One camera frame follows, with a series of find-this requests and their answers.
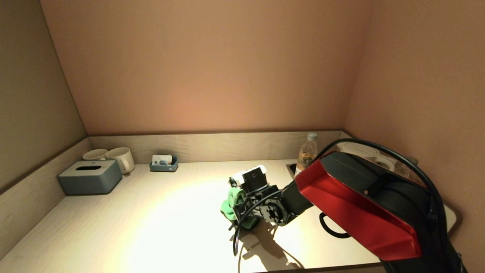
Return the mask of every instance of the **mug handle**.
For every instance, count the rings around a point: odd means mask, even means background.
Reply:
[[[385,159],[385,158],[382,158],[380,156],[378,156],[375,160],[376,163],[381,163],[382,165],[384,165],[389,171],[394,171],[394,164]]]
[[[123,171],[128,171],[129,169],[128,161],[125,158],[120,158],[120,160],[121,160],[121,168],[123,169]]]

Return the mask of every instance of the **wooden tabletop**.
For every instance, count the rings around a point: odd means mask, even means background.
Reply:
[[[0,272],[245,273],[378,262],[353,238],[327,234],[316,207],[284,227],[261,222],[233,256],[233,230],[219,211],[229,176],[264,165],[268,182],[282,188],[294,162],[180,163],[175,173],[137,165],[108,195],[63,199],[0,261]]]

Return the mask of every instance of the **beige wall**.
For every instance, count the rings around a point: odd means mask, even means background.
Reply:
[[[485,272],[485,1],[377,1],[345,129],[412,155],[463,213]]]
[[[0,193],[85,136],[37,0],[0,0]]]
[[[343,126],[372,1],[41,0],[90,135]]]

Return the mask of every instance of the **gray tissue box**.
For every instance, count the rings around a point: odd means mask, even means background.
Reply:
[[[78,161],[57,176],[67,195],[108,194],[121,180],[114,160]]]

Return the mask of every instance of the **green cloth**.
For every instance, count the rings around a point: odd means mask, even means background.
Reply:
[[[234,213],[234,206],[239,205],[240,203],[244,202],[246,198],[246,194],[240,188],[230,188],[229,193],[227,194],[227,200],[224,200],[221,204],[221,212],[224,216],[231,222],[235,222],[236,214]],[[252,229],[258,223],[258,219],[256,218],[247,218],[241,226],[245,229]]]

